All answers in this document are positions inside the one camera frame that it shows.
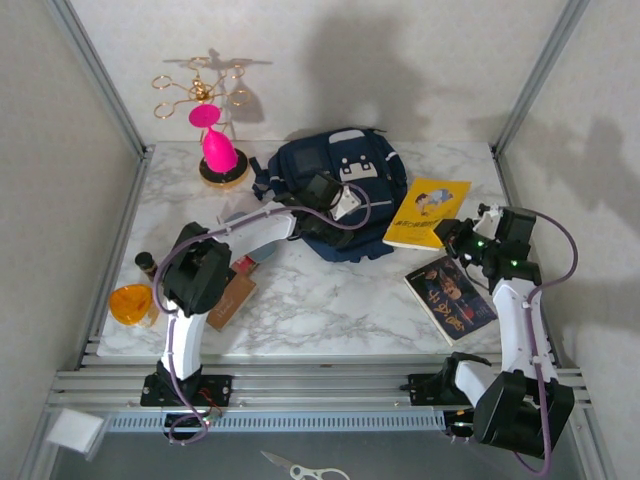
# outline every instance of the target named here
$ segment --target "yellow book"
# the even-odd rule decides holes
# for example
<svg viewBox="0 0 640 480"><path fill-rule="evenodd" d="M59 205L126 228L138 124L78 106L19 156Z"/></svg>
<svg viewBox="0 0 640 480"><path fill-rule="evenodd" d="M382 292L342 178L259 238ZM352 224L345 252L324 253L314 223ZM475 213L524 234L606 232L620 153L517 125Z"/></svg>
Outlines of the yellow book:
<svg viewBox="0 0 640 480"><path fill-rule="evenodd" d="M394 247L439 250L433 229L444 218L455 218L471 182L416 178L382 241Z"/></svg>

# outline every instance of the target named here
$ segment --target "orange container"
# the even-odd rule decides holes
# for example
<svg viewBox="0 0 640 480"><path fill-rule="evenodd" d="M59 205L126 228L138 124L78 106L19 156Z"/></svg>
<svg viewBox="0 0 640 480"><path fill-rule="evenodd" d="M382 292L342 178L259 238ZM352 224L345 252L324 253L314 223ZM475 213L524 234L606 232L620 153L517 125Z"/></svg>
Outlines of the orange container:
<svg viewBox="0 0 640 480"><path fill-rule="evenodd" d="M158 309L153 304L148 285L120 287L109 297L109 309L113 318L123 325L151 327L158 318Z"/></svg>

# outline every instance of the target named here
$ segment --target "brown book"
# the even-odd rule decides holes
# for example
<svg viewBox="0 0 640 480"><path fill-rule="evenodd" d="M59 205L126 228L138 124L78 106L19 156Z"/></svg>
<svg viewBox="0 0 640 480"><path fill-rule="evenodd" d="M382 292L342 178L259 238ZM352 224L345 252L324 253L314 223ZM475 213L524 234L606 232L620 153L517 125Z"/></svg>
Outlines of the brown book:
<svg viewBox="0 0 640 480"><path fill-rule="evenodd" d="M211 309L207 323L219 332L231 321L233 316L251 298L256 283L247 275L235 273L229 269L229 280L220 301Z"/></svg>

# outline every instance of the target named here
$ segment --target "dark book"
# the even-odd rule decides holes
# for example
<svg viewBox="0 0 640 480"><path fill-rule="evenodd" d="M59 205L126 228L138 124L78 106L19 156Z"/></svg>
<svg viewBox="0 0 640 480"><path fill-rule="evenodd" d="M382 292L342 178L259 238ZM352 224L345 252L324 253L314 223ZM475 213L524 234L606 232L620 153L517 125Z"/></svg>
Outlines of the dark book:
<svg viewBox="0 0 640 480"><path fill-rule="evenodd" d="M404 278L449 345L498 317L451 257L441 257Z"/></svg>

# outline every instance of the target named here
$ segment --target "white wall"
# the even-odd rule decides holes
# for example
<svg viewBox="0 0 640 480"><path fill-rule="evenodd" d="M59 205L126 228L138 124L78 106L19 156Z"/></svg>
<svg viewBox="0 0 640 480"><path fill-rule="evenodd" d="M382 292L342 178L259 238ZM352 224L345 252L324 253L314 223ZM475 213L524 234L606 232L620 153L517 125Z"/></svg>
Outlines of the white wall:
<svg viewBox="0 0 640 480"><path fill-rule="evenodd" d="M591 2L508 150L524 205L575 234L580 266L547 305L582 367L619 478L640 478L640 3ZM569 263L551 229L545 273Z"/></svg>
<svg viewBox="0 0 640 480"><path fill-rule="evenodd" d="M493 138L564 0L72 0L147 143L194 140L182 98L151 88L172 59L219 53L257 60L243 80L256 101L235 114L237 136L281 140L300 130L375 125L403 140ZM214 78L215 72L205 72ZM234 83L227 82L232 88ZM485 119L470 129L469 118Z"/></svg>
<svg viewBox="0 0 640 480"><path fill-rule="evenodd" d="M0 478L74 355L134 159L42 0L0 1Z"/></svg>

